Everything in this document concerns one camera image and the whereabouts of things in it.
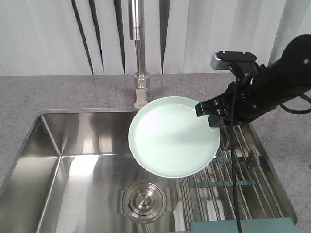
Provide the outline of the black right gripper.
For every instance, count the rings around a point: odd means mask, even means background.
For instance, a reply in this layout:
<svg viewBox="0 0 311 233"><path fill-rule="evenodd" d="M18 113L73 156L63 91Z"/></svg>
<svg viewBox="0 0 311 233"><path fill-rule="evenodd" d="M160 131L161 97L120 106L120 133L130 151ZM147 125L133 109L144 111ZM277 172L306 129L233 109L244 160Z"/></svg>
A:
<svg viewBox="0 0 311 233"><path fill-rule="evenodd" d="M198 117L208 115L211 127L249 123L260 116L260 90L254 83L259 70L256 62L228 62L226 69L235 76L225 92L196 104Z"/></svg>

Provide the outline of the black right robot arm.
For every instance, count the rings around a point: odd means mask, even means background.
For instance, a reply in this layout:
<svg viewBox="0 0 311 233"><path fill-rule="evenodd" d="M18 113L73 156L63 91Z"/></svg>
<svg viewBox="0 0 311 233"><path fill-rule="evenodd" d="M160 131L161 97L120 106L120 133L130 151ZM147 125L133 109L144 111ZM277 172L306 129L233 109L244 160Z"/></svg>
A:
<svg viewBox="0 0 311 233"><path fill-rule="evenodd" d="M281 58L265 67L244 51L219 51L211 60L214 70L229 70L237 78L222 94L198 103L198 117L206 115L211 127L250 123L311 88L311 36L300 35Z"/></svg>

